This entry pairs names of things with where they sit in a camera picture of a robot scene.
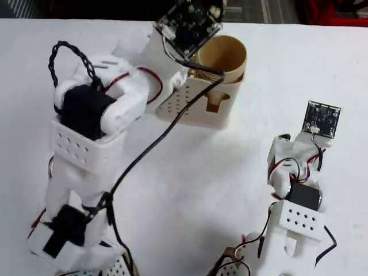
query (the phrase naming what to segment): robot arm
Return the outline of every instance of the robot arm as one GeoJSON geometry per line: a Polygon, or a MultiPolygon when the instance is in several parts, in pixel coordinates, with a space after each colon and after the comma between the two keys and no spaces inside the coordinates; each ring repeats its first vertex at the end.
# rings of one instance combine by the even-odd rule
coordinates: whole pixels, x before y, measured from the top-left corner
{"type": "Polygon", "coordinates": [[[226,266],[243,262],[239,275],[311,276],[321,254],[317,246],[326,231],[320,211],[322,185],[319,182],[324,150],[331,146],[341,108],[309,102],[302,132],[295,141],[290,135],[275,137],[268,157],[268,184],[279,200],[269,208],[262,233],[251,233],[233,253],[235,261],[225,263],[216,274],[226,273],[226,266]]]}
{"type": "MultiPolygon", "coordinates": [[[[218,2],[223,11],[222,1],[218,2]]],[[[201,1],[174,6],[155,24],[143,49],[129,55],[121,44],[113,54],[90,60],[65,41],[53,48],[49,67],[58,115],[53,120],[55,155],[45,200],[51,222],[39,223],[30,235],[33,253],[59,270],[79,271],[113,267],[124,252],[103,239],[108,210],[101,204],[121,175],[127,128],[184,84],[183,64],[221,28],[221,17],[213,7],[201,1]],[[162,37],[168,42],[165,51],[174,58],[165,54],[162,37]],[[53,59],[61,45],[77,53],[83,64],[58,85],[53,59]],[[69,206],[71,190],[80,196],[84,213],[69,206]]],[[[128,255],[126,266],[132,268],[128,255]]]]}

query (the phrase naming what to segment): white table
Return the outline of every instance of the white table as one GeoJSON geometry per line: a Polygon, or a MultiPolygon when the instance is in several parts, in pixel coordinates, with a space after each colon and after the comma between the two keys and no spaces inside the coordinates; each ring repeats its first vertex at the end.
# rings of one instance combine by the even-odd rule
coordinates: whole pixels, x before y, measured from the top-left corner
{"type": "MultiPolygon", "coordinates": [[[[87,55],[146,35],[148,22],[0,20],[1,275],[50,276],[26,247],[44,207],[53,87],[47,64],[58,40],[87,55]]],[[[260,231],[272,202],[266,185],[273,137],[300,131],[307,101],[342,106],[324,158],[327,225],[338,247],[316,276],[368,271],[368,29],[225,24],[248,49],[246,80],[226,130],[178,125],[125,179],[115,196],[121,236],[142,276],[204,276],[240,234],[260,231]]],[[[59,79],[77,57],[62,49],[59,79]]],[[[146,116],[131,127],[126,164],[168,124],[146,116]]],[[[326,241],[320,250],[330,245],[326,241]]]]}

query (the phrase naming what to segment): brown cardboard cylinder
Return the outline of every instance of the brown cardboard cylinder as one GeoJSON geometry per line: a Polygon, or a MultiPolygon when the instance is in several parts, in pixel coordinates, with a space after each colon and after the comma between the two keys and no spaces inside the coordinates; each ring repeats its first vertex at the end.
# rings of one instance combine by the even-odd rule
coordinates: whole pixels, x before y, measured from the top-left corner
{"type": "MultiPolygon", "coordinates": [[[[244,73],[247,60],[247,50],[243,43],[232,36],[215,36],[197,53],[201,65],[214,70],[225,70],[224,83],[236,82],[244,73]]],[[[200,71],[199,76],[210,81],[216,81],[219,76],[200,71]]]]}

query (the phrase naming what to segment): circuit board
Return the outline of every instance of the circuit board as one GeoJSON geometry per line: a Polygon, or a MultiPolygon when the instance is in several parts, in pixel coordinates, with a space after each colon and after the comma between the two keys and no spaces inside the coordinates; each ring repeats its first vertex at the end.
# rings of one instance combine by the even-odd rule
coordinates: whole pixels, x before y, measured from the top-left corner
{"type": "Polygon", "coordinates": [[[308,102],[302,131],[333,139],[341,108],[319,102],[308,102]]]}
{"type": "Polygon", "coordinates": [[[185,60],[189,60],[221,28],[210,11],[191,1],[175,5],[156,23],[156,29],[185,60]]]}

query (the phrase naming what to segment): black cable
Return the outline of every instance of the black cable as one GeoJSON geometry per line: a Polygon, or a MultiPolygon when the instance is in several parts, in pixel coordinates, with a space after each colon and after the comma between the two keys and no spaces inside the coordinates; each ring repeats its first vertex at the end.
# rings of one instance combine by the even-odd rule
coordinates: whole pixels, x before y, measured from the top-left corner
{"type": "Polygon", "coordinates": [[[330,253],[335,247],[338,246],[338,243],[335,239],[335,237],[333,236],[333,234],[328,230],[327,226],[324,226],[324,229],[326,230],[328,236],[331,238],[333,245],[328,247],[325,251],[323,251],[320,255],[318,255],[318,257],[316,258],[316,264],[315,266],[318,264],[318,262],[325,257],[328,253],[330,253]]]}
{"type": "Polygon", "coordinates": [[[207,94],[207,92],[211,91],[214,87],[219,85],[221,82],[223,82],[225,75],[221,76],[221,78],[211,85],[209,85],[206,89],[198,93],[191,101],[189,101],[186,106],[178,113],[178,115],[174,118],[172,123],[168,126],[168,128],[151,144],[149,145],[123,172],[123,174],[120,175],[119,179],[116,181],[115,185],[111,189],[111,195],[115,193],[116,189],[120,185],[121,181],[126,177],[126,175],[131,171],[131,169],[134,168],[135,165],[139,161],[142,160],[143,157],[145,157],[158,143],[160,143],[173,129],[173,127],[177,124],[177,122],[180,120],[180,118],[185,114],[185,112],[193,105],[195,102],[197,102],[202,96],[207,94]]]}
{"type": "Polygon", "coordinates": [[[270,221],[270,218],[271,218],[271,209],[270,209],[270,208],[271,208],[271,206],[272,206],[272,205],[274,205],[274,204],[276,204],[276,202],[271,203],[271,205],[270,205],[270,207],[269,207],[269,213],[268,213],[268,215],[267,215],[267,221],[266,221],[266,223],[265,223],[265,225],[264,225],[264,227],[263,227],[262,232],[259,234],[259,236],[258,236],[258,237],[254,238],[254,239],[252,239],[252,240],[250,240],[250,241],[245,241],[244,243],[240,243],[239,245],[237,245],[237,246],[235,247],[235,252],[234,252],[235,257],[236,257],[236,255],[237,255],[238,250],[240,250],[242,247],[244,247],[244,246],[245,246],[245,245],[247,245],[247,244],[250,244],[250,243],[254,243],[254,242],[256,242],[257,240],[259,240],[259,239],[263,236],[263,234],[265,234],[265,231],[266,231],[267,225],[269,224],[269,221],[270,221]]]}
{"type": "Polygon", "coordinates": [[[111,211],[111,216],[110,216],[111,224],[113,226],[116,239],[117,239],[118,243],[120,243],[120,245],[124,247],[124,249],[126,250],[126,254],[128,254],[129,263],[128,263],[127,267],[128,267],[130,275],[134,276],[134,264],[133,264],[132,253],[131,253],[131,250],[129,249],[129,247],[123,242],[123,240],[121,240],[121,237],[120,237],[119,231],[117,229],[117,225],[116,225],[115,212],[114,212],[114,206],[113,205],[111,205],[110,211],[111,211]]]}
{"type": "Polygon", "coordinates": [[[116,239],[117,241],[120,243],[120,245],[122,245],[125,250],[126,253],[128,254],[128,258],[129,258],[129,262],[130,262],[130,272],[131,275],[133,276],[134,274],[134,268],[133,268],[133,258],[132,258],[132,254],[130,249],[128,248],[128,246],[121,240],[120,238],[120,234],[116,225],[116,220],[115,220],[115,214],[114,214],[114,208],[113,208],[113,196],[114,193],[116,192],[117,188],[119,187],[119,185],[121,184],[122,180],[126,177],[126,175],[134,168],[135,165],[138,164],[139,161],[142,160],[143,157],[145,157],[156,145],[158,145],[169,133],[170,131],[173,129],[173,127],[177,124],[177,122],[180,120],[180,118],[185,114],[185,112],[192,106],[194,105],[201,97],[203,97],[205,94],[207,94],[209,91],[211,91],[213,88],[215,88],[216,86],[218,86],[220,83],[222,83],[225,79],[225,72],[221,71],[221,72],[217,72],[215,70],[212,70],[209,67],[205,67],[202,66],[200,64],[196,64],[196,63],[191,63],[191,62],[184,62],[181,60],[176,60],[176,62],[180,63],[181,65],[188,67],[188,68],[193,68],[196,70],[203,70],[203,71],[207,71],[207,72],[211,72],[213,74],[219,75],[220,78],[215,81],[214,83],[211,83],[208,87],[206,87],[204,90],[202,90],[200,93],[198,93],[191,101],[189,101],[185,107],[177,114],[177,116],[174,118],[174,120],[172,121],[172,123],[168,126],[168,128],[152,143],[150,144],[126,169],[125,171],[120,175],[120,177],[118,178],[118,180],[116,181],[116,183],[114,184],[114,186],[112,187],[110,193],[105,193],[98,206],[96,208],[94,208],[94,213],[90,213],[86,220],[87,223],[89,223],[93,217],[96,215],[96,213],[103,209],[106,208],[106,213],[107,213],[107,217],[109,220],[109,224],[113,226],[114,229],[114,233],[116,235],[116,239]]]}
{"type": "Polygon", "coordinates": [[[50,73],[51,73],[51,78],[52,78],[52,81],[53,81],[53,85],[55,87],[57,87],[58,84],[59,84],[59,80],[58,80],[58,77],[56,76],[56,72],[55,72],[55,58],[56,58],[56,55],[58,54],[58,50],[61,46],[64,46],[64,47],[72,50],[72,52],[74,54],[76,54],[77,56],[80,57],[80,59],[83,62],[83,65],[86,67],[88,76],[92,79],[92,86],[94,86],[98,91],[101,91],[104,86],[102,85],[102,82],[101,82],[100,78],[96,76],[96,72],[94,71],[94,67],[93,67],[91,61],[87,58],[87,56],[82,51],[79,50],[79,48],[77,46],[71,45],[67,41],[58,41],[52,47],[52,53],[51,53],[51,56],[49,58],[48,69],[50,70],[50,73]]]}
{"type": "Polygon", "coordinates": [[[313,144],[317,147],[318,149],[318,167],[317,167],[317,171],[321,171],[322,168],[322,161],[323,161],[323,151],[321,149],[321,147],[317,144],[316,140],[315,140],[315,134],[311,134],[310,138],[312,139],[313,144]]]}
{"type": "Polygon", "coordinates": [[[120,175],[119,179],[116,181],[115,185],[113,186],[113,188],[111,189],[111,196],[114,195],[116,189],[119,187],[121,181],[125,178],[125,176],[131,171],[131,169],[134,168],[135,165],[137,165],[137,163],[139,161],[142,160],[143,157],[146,156],[146,154],[148,154],[154,147],[156,147],[156,145],[158,143],[160,143],[169,133],[170,131],[173,129],[173,127],[177,124],[177,122],[180,120],[180,118],[185,114],[185,112],[192,106],[195,104],[195,102],[197,102],[201,97],[203,97],[205,94],[207,94],[209,91],[211,91],[213,88],[215,88],[216,86],[218,86],[219,84],[221,84],[224,79],[225,79],[225,72],[221,71],[218,72],[216,70],[211,69],[210,67],[206,67],[206,66],[202,66],[200,64],[197,63],[192,63],[192,62],[185,62],[183,60],[179,60],[174,58],[168,51],[165,45],[165,38],[163,36],[163,45],[164,45],[164,51],[165,54],[174,59],[174,61],[176,61],[177,63],[188,67],[188,68],[192,68],[192,69],[196,69],[196,70],[202,70],[202,71],[206,71],[209,73],[213,73],[216,74],[218,76],[220,76],[220,78],[215,81],[214,83],[211,83],[208,87],[206,87],[204,90],[202,90],[200,93],[198,93],[191,101],[189,101],[184,108],[178,113],[178,115],[174,118],[174,120],[172,121],[172,123],[168,126],[168,128],[151,144],[149,145],[126,169],[125,171],[120,175]]]}
{"type": "Polygon", "coordinates": [[[224,263],[224,264],[222,264],[217,270],[216,270],[216,272],[214,273],[214,275],[216,275],[217,273],[219,273],[219,271],[220,271],[220,269],[221,268],[223,268],[223,267],[225,267],[225,266],[229,266],[229,265],[232,265],[232,264],[234,264],[234,263],[241,263],[242,265],[244,265],[246,268],[247,268],[247,270],[248,270],[248,276],[251,276],[251,268],[249,267],[249,265],[246,263],[246,262],[244,262],[243,261],[243,259],[244,259],[244,257],[241,257],[240,259],[238,259],[238,260],[233,260],[233,261],[231,261],[231,262],[228,262],[228,263],[224,263]]]}

